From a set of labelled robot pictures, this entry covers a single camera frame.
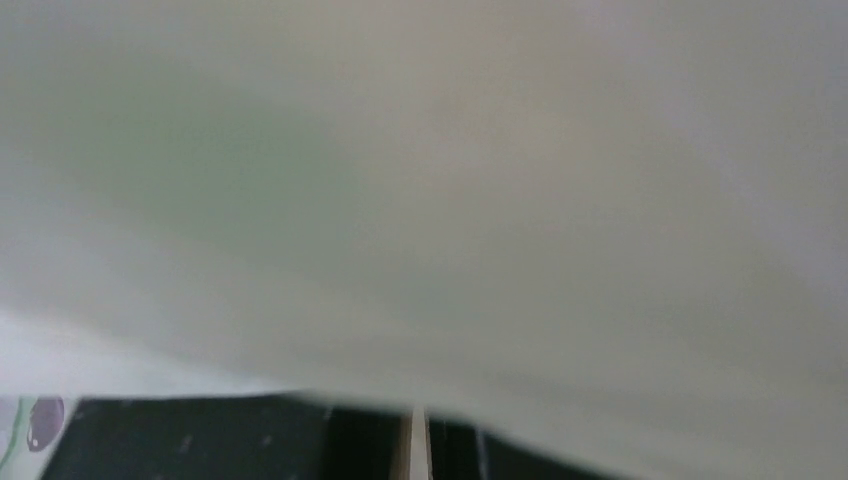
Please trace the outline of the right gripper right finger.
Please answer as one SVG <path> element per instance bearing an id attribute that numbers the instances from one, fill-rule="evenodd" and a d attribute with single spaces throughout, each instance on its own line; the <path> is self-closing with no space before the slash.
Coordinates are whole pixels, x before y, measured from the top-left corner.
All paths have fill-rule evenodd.
<path id="1" fill-rule="evenodd" d="M 499 440 L 481 428 L 427 419 L 434 480 L 604 480 L 605 475 L 563 464 Z"/>

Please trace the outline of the green avocado plastic bag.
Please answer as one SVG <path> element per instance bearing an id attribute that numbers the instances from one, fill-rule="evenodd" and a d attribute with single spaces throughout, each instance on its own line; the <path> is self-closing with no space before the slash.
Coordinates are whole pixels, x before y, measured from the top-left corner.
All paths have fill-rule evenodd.
<path id="1" fill-rule="evenodd" d="M 843 1 L 5 1 L 1 390 L 847 475 Z"/>

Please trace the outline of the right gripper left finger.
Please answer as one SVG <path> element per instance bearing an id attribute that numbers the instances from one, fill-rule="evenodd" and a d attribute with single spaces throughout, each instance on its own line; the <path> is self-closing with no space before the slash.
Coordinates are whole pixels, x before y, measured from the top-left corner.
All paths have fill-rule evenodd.
<path id="1" fill-rule="evenodd" d="M 386 479 L 397 415 L 273 395 L 84 400 L 44 479 Z"/>

